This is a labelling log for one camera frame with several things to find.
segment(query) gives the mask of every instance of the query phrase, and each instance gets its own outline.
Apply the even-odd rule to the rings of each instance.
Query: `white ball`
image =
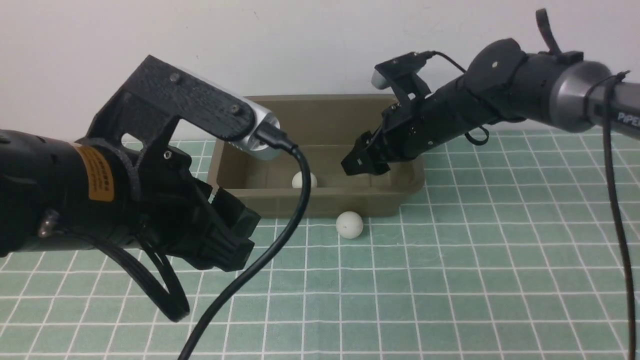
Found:
[[[335,221],[335,229],[338,234],[345,239],[355,239],[362,234],[364,224],[360,215],[353,211],[347,211],[338,217]]]
[[[318,179],[316,179],[316,176],[314,175],[314,173],[311,173],[311,187],[317,188],[317,186],[318,186]],[[302,171],[299,171],[293,177],[293,180],[291,180],[291,187],[294,189],[302,188]]]

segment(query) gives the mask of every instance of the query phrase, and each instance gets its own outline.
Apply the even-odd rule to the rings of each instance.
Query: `plastic tray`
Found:
[[[375,130],[391,95],[286,95],[250,97],[280,120],[280,127],[304,152],[316,175],[306,217],[337,217],[355,211],[363,217],[395,215],[407,196],[424,185],[423,162],[390,164],[382,176],[344,174],[340,162],[366,130]],[[207,182],[222,186],[264,218],[289,217],[300,190],[291,188],[299,171],[288,154],[261,161],[216,142]]]

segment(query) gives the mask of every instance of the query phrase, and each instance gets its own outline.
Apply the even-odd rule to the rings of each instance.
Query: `table surface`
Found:
[[[614,143],[635,263],[640,146]],[[213,145],[177,143],[201,179]],[[424,164],[427,186],[397,216],[365,219],[355,240],[339,238],[335,219],[305,220],[217,315],[193,358],[624,358],[625,289],[599,131],[503,131],[481,147],[459,138]],[[285,221],[260,223],[251,260]],[[0,360],[175,359],[236,274],[173,265],[194,309],[181,323],[99,252],[0,259]]]

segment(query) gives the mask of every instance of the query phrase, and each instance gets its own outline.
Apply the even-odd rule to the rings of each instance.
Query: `cable strap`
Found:
[[[489,141],[489,130],[485,129],[483,126],[480,126],[479,129],[482,130],[486,135],[486,138],[484,138],[483,140],[475,139],[473,136],[471,136],[470,133],[465,134],[465,138],[467,138],[467,140],[469,140],[469,142],[474,144],[475,146],[482,146]]]
[[[166,289],[138,259],[126,250],[108,241],[100,241],[88,236],[78,237],[87,241],[120,265],[169,320],[179,322],[189,314],[187,296],[171,267],[171,263],[164,254],[154,251],[146,241],[140,240],[142,249],[160,272]]]

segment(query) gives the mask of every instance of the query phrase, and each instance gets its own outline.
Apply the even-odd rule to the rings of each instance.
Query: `white grid line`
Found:
[[[502,146],[502,140],[500,139],[500,136],[499,136],[499,135],[496,135],[496,138],[498,139],[498,142],[500,143],[500,147],[501,147],[501,148],[502,148],[502,150],[504,151],[504,147]],[[505,156],[505,158],[506,158],[507,164],[509,165],[509,164],[510,164],[510,163],[509,163],[509,157]],[[515,177],[515,174],[513,173],[513,170],[512,170],[512,169],[510,169],[510,172],[511,172],[511,176],[513,177],[513,180],[514,180],[514,181],[516,181],[516,177]],[[518,190],[518,195],[519,195],[519,196],[520,196],[520,198],[522,199],[522,202],[525,202],[525,201],[524,201],[524,196],[522,196],[522,192],[520,191],[520,187],[519,187],[519,186],[517,186],[516,188],[517,188],[517,190]],[[529,219],[529,221],[530,221],[530,222],[532,222],[531,214],[529,213],[529,209],[528,209],[526,206],[525,206],[525,211],[526,211],[526,213],[527,213],[527,218]],[[536,239],[537,239],[537,241],[538,241],[540,244],[542,244],[542,241],[540,241],[540,236],[539,236],[539,234],[538,234],[538,230],[536,229],[536,227],[535,227],[535,226],[533,227],[533,231],[534,231],[534,234],[536,235]],[[547,266],[550,266],[549,260],[547,259],[547,255],[545,254],[545,251],[544,251],[544,249],[543,249],[543,247],[542,247],[542,246],[540,246],[540,251],[542,252],[542,256],[543,256],[543,258],[545,259],[545,264],[547,264]],[[551,280],[553,281],[554,286],[555,286],[555,288],[556,288],[557,295],[558,295],[558,297],[559,297],[559,299],[560,299],[560,303],[562,304],[562,307],[563,307],[564,313],[565,313],[565,315],[566,315],[566,318],[567,318],[567,319],[569,319],[569,320],[571,320],[571,316],[569,315],[569,310],[567,310],[566,304],[565,304],[564,299],[563,299],[563,297],[562,297],[562,292],[561,292],[561,290],[560,290],[560,286],[558,285],[558,281],[557,281],[557,279],[556,279],[556,276],[554,275],[554,272],[553,272],[553,271],[551,271],[551,269],[549,270],[549,274],[551,275]],[[569,324],[571,325],[571,331],[573,332],[573,336],[575,337],[575,341],[576,341],[576,342],[577,342],[577,344],[578,344],[578,349],[579,349],[579,350],[580,350],[580,352],[582,353],[582,358],[583,358],[583,360],[587,360],[587,356],[586,356],[586,354],[585,354],[585,353],[584,353],[584,351],[583,351],[582,343],[580,342],[580,339],[579,339],[579,337],[578,337],[578,332],[575,330],[575,327],[573,326],[573,323],[572,323],[572,322],[570,322]]]
[[[449,162],[449,165],[453,165],[451,163],[451,157],[449,156],[449,148],[447,146],[447,144],[445,144],[445,152],[447,154],[447,161]],[[455,172],[451,172],[451,176],[453,178],[453,183],[454,185],[456,185],[456,194],[458,196],[458,200],[460,202],[462,202],[462,196],[460,196],[460,188],[458,188],[458,181],[456,180],[456,173]],[[491,319],[491,325],[493,327],[493,334],[495,335],[495,341],[498,344],[498,351],[500,352],[500,358],[502,360],[504,360],[504,354],[502,353],[502,343],[500,342],[500,336],[498,335],[498,328],[495,325],[495,321],[493,319],[493,310],[491,309],[491,302],[489,301],[489,295],[486,294],[486,285],[484,284],[484,277],[482,274],[482,271],[480,271],[480,260],[478,260],[478,255],[476,252],[476,246],[474,245],[474,240],[473,240],[473,236],[471,235],[471,230],[469,229],[469,224],[467,222],[467,214],[465,213],[464,209],[462,211],[462,219],[464,219],[465,221],[465,226],[467,228],[467,235],[469,236],[469,241],[471,242],[471,251],[474,253],[474,258],[476,260],[476,266],[478,267],[477,272],[478,272],[478,276],[480,276],[480,284],[482,285],[482,289],[483,289],[483,293],[484,293],[484,301],[486,302],[486,307],[489,310],[489,319]],[[442,258],[442,266],[445,267],[445,263],[444,263],[445,259]]]
[[[354,294],[354,295],[373,295],[373,294]],[[424,294],[424,295],[446,295],[446,293],[428,293],[428,294]],[[473,294],[474,297],[478,297],[478,296],[482,296],[482,293],[476,293]],[[557,293],[548,293],[547,295],[557,295]],[[267,322],[262,322],[262,321],[231,321],[231,322],[212,322],[216,325],[227,325],[227,324],[233,324],[233,325],[262,325],[262,324],[271,324],[271,325],[278,325],[278,324],[309,324],[309,323],[415,323],[416,321],[414,320],[278,320],[278,321],[274,321],[274,320],[270,320]],[[573,319],[573,320],[417,320],[417,323],[485,323],[485,324],[491,324],[491,323],[626,323],[627,320],[626,319],[612,319],[612,320],[604,320],[604,319]],[[131,322],[131,323],[120,323],[118,324],[118,326],[121,327],[128,327],[128,326],[151,326],[154,324],[158,324],[157,322]],[[7,326],[12,326],[12,327],[39,327],[42,325],[42,323],[40,322],[35,322],[35,323],[6,323]],[[48,323],[45,324],[45,326],[73,326],[73,325],[77,325],[77,322],[60,322],[60,323]],[[88,322],[88,323],[83,323],[82,326],[83,327],[91,327],[91,326],[115,326],[116,323],[114,322]]]
[[[525,141],[527,142],[527,145],[531,148],[531,145],[527,139],[527,137],[525,136]],[[556,141],[556,138],[552,136],[552,139],[556,145],[556,147],[558,147],[558,143]],[[561,152],[560,153],[560,157],[562,157],[563,161],[565,164],[568,165],[568,162],[564,156],[564,154]],[[577,178],[575,177],[575,175],[573,174],[573,172],[571,170],[569,170],[569,173],[571,174],[572,179],[578,183]],[[542,174],[542,178],[545,180],[545,184],[548,186],[548,181],[547,178],[544,174]],[[584,199],[584,202],[587,203],[587,198],[584,196],[584,193],[582,192],[582,189],[580,189],[580,187],[578,186],[579,192],[580,192],[580,196],[582,196],[582,198]],[[556,199],[556,197],[554,196],[553,192],[551,192],[551,189],[549,188],[549,192],[551,193],[551,198],[552,199]],[[587,205],[588,209],[589,209],[589,213],[591,214],[591,216],[595,219],[595,215],[593,213],[593,210],[591,209],[591,207],[589,205]],[[556,210],[560,215],[560,219],[564,222],[564,215],[562,214],[562,212],[560,211],[560,206],[558,204],[556,204]],[[571,241],[573,242],[573,246],[575,249],[575,252],[578,256],[578,260],[580,261],[580,264],[582,265],[582,269],[584,271],[584,273],[587,276],[587,280],[589,281],[589,285],[591,285],[591,288],[593,288],[593,290],[596,290],[596,286],[595,283],[593,282],[593,278],[591,277],[591,274],[589,273],[589,271],[587,270],[587,266],[584,263],[584,260],[582,258],[582,254],[580,253],[580,250],[578,249],[577,243],[575,241],[575,238],[573,237],[573,233],[571,231],[569,231],[568,226],[565,225],[565,227],[567,228],[568,232],[569,232],[569,237],[571,238]],[[611,317],[609,316],[609,312],[607,311],[607,308],[604,306],[604,302],[602,301],[602,298],[600,297],[600,295],[596,294],[596,299],[598,299],[598,303],[600,304],[600,307],[602,308],[602,311],[605,315],[605,318],[607,320],[610,320]],[[618,345],[620,346],[620,349],[623,350],[624,346],[622,345],[622,341],[620,341],[620,337],[618,336],[618,334],[616,334],[616,329],[613,327],[613,324],[609,323],[609,327],[611,328],[611,332],[613,333],[614,337],[616,338],[616,341],[618,342]]]
[[[478,157],[478,153],[477,152],[476,152],[476,160],[478,161],[478,163],[480,162],[480,158]],[[486,181],[486,177],[484,176],[484,170],[480,170],[480,171],[481,171],[481,174],[482,174],[483,181],[486,184],[487,181]],[[513,275],[515,276],[516,283],[518,284],[518,289],[520,289],[521,293],[524,293],[524,288],[522,287],[522,282],[520,280],[520,275],[518,274],[518,271],[516,270],[515,261],[513,261],[513,255],[511,253],[511,247],[509,245],[507,245],[508,244],[507,243],[507,236],[504,234],[504,230],[503,230],[502,224],[500,222],[500,217],[498,216],[498,210],[495,208],[495,204],[493,202],[493,197],[491,195],[491,192],[488,191],[488,189],[487,189],[487,195],[489,196],[489,201],[492,204],[493,215],[495,216],[496,222],[498,223],[498,226],[500,228],[500,235],[502,236],[502,241],[504,242],[504,246],[507,249],[507,255],[509,256],[509,263],[511,264],[511,271],[513,271]],[[469,238],[470,238],[471,241],[473,241],[473,237],[472,237],[471,234],[469,234]],[[477,265],[478,265],[479,271],[480,271],[480,273],[482,273],[482,268],[480,266],[480,262],[478,260],[477,255],[476,255],[476,261],[477,261]],[[540,341],[540,335],[538,334],[538,330],[536,329],[536,327],[535,327],[535,325],[533,323],[533,316],[531,315],[531,309],[530,309],[530,306],[529,306],[529,301],[527,300],[527,297],[524,294],[522,294],[521,297],[522,297],[522,302],[524,303],[525,310],[527,311],[527,317],[529,318],[529,322],[531,324],[531,330],[533,331],[533,335],[536,338],[536,345],[538,346],[538,350],[540,352],[542,352],[542,344],[541,344],[541,341]],[[544,354],[541,353],[541,356],[542,356],[542,360],[546,360],[546,357],[545,357]]]
[[[273,239],[278,238],[278,219],[275,220],[275,225],[273,227]],[[262,360],[264,360],[264,352],[267,348],[267,330],[269,328],[269,307],[271,300],[271,285],[273,284],[273,263],[275,260],[271,260],[269,266],[271,268],[271,272],[269,273],[269,288],[267,290],[267,311],[264,313],[264,334],[262,335]]]
[[[53,297],[51,298],[51,301],[49,302],[49,308],[47,310],[47,314],[44,316],[44,319],[42,320],[42,324],[40,325],[40,328],[38,329],[38,332],[36,333],[36,337],[33,339],[33,342],[31,343],[31,346],[29,347],[29,354],[32,353],[33,348],[36,346],[36,343],[38,342],[38,338],[40,337],[40,334],[42,333],[42,329],[44,328],[44,324],[47,323],[47,319],[49,319],[49,315],[51,314],[51,309],[53,309],[53,304],[56,301],[56,297],[58,296],[58,294],[60,294],[60,290],[62,290],[62,286],[64,285],[65,280],[67,279],[67,275],[69,273],[69,270],[71,270],[71,266],[73,266],[77,255],[78,255],[78,251],[74,251],[74,255],[71,258],[71,261],[69,261],[69,266],[67,267],[67,272],[62,277],[62,281],[60,281],[60,285],[58,285],[58,289],[56,290],[56,294],[53,295]]]
[[[404,245],[404,260],[406,261],[406,269],[409,275],[409,291],[411,292],[411,306],[413,308],[413,319],[415,320],[415,335],[418,337],[418,350],[420,351],[420,360],[424,360],[422,354],[422,338],[420,337],[420,326],[418,325],[418,310],[415,305],[415,294],[413,293],[413,275],[411,273],[411,264],[409,262],[409,249],[406,246],[406,235],[404,234],[404,226],[402,219],[402,206],[398,209],[400,215],[400,228],[402,230],[402,241]]]
[[[138,252],[138,261],[142,258],[143,251]],[[107,344],[107,351],[104,354],[103,360],[107,360],[107,355],[109,354],[109,350],[113,345],[113,339],[115,339],[116,331],[118,330],[118,325],[120,325],[120,320],[122,319],[122,313],[124,312],[124,307],[127,304],[127,298],[131,292],[131,288],[133,287],[133,278],[129,279],[129,285],[127,286],[127,292],[122,299],[122,305],[120,305],[120,312],[118,313],[118,318],[116,318],[116,324],[113,326],[113,331],[111,331],[111,337],[109,339],[109,343]]]
[[[309,259],[309,219],[307,218],[306,221],[307,224],[307,228],[305,229],[305,280],[303,283],[303,289],[306,291],[307,290],[307,268],[308,266],[308,259]],[[340,267],[340,248],[338,248],[338,267]],[[301,360],[305,360],[305,319],[307,318],[307,297],[305,295],[302,295],[302,341],[300,344],[300,348],[302,351],[302,355],[300,356]]]
[[[426,191],[426,186],[427,186],[427,182],[425,179],[424,182],[424,186],[425,186],[425,192],[426,192],[426,196],[427,196],[427,204],[429,204],[429,214],[431,215],[431,219],[433,219],[433,230],[434,230],[434,234],[435,234],[435,238],[436,238],[436,244],[437,249],[438,249],[438,255],[440,256],[440,262],[443,264],[443,268],[442,268],[442,275],[444,277],[444,284],[445,284],[445,289],[447,290],[447,298],[449,299],[449,311],[451,311],[451,319],[454,321],[454,325],[453,325],[453,329],[456,333],[456,341],[458,343],[458,354],[460,355],[460,360],[464,360],[464,355],[462,352],[462,341],[460,340],[460,332],[458,331],[458,325],[456,324],[456,315],[454,313],[454,309],[453,309],[453,301],[451,300],[451,290],[449,289],[449,280],[447,279],[447,272],[444,269],[444,257],[442,256],[442,249],[440,248],[440,239],[438,237],[438,227],[436,226],[436,222],[435,222],[435,215],[433,213],[433,206],[431,205],[431,199],[429,197],[429,192]]]
[[[42,253],[42,255],[40,255],[40,259],[38,259],[38,262],[36,263],[36,265],[33,267],[34,269],[37,269],[38,266],[40,266],[40,263],[42,262],[42,259],[44,258],[44,252]],[[18,301],[15,302],[15,305],[13,306],[13,309],[11,310],[11,313],[9,313],[9,317],[6,319],[7,322],[11,321],[11,318],[13,318],[13,314],[15,314],[15,311],[18,310],[18,306],[20,305],[20,301],[24,298],[24,292],[27,290],[27,287],[29,286],[29,282],[31,281],[31,278],[33,277],[33,274],[29,274],[29,277],[27,277],[27,281],[24,283],[24,287],[22,288],[22,291],[20,291],[20,295],[18,295],[17,299]],[[0,329],[0,338],[2,338],[2,335],[4,334],[4,331],[6,330],[6,324],[2,326],[2,329]]]
[[[373,228],[372,228],[372,224],[371,221],[369,221],[369,240],[371,241],[371,267],[373,268],[373,298],[376,304],[376,324],[377,324],[377,330],[378,330],[378,348],[380,350],[380,360],[384,360],[383,356],[382,356],[382,326],[380,326],[380,306],[378,304],[378,280],[377,280],[377,276],[376,276],[376,256],[375,253],[373,251],[374,247],[373,247]],[[340,298],[340,314],[342,314],[342,295],[339,296]]]
[[[107,259],[108,257],[104,257],[104,260],[102,260],[102,265],[100,266],[100,270],[104,269],[104,265],[107,264]],[[84,320],[84,316],[86,315],[87,310],[89,310],[89,306],[91,304],[91,299],[92,299],[92,295],[93,293],[95,293],[95,289],[98,287],[98,282],[100,281],[100,276],[102,274],[98,273],[98,276],[96,276],[95,278],[95,283],[93,284],[93,287],[91,288],[91,293],[89,293],[89,296],[86,299],[86,304],[84,305],[84,310],[82,312],[82,315],[80,316],[80,320],[78,320],[78,324],[76,325],[76,330],[74,331],[74,336],[73,338],[71,338],[71,342],[69,343],[69,347],[67,349],[67,354],[65,356],[65,360],[67,360],[69,358],[69,355],[71,354],[71,349],[74,347],[74,343],[76,342],[76,338],[78,335],[78,332],[80,331],[80,326],[83,323]]]
[[[341,242],[341,237],[340,237],[340,234],[337,234],[337,236],[338,236],[338,244],[339,244]],[[309,240],[309,227],[307,226],[307,249],[305,250],[306,254],[308,254],[308,240]],[[344,351],[344,344],[342,343],[342,323],[343,323],[342,321],[342,254],[340,253],[340,247],[338,247],[338,267],[340,268],[340,270],[338,270],[338,292],[340,293],[340,295],[338,295],[338,320],[339,320],[338,334],[340,336],[340,340],[339,340],[340,360],[342,360],[342,358],[344,357],[342,355],[342,352]]]

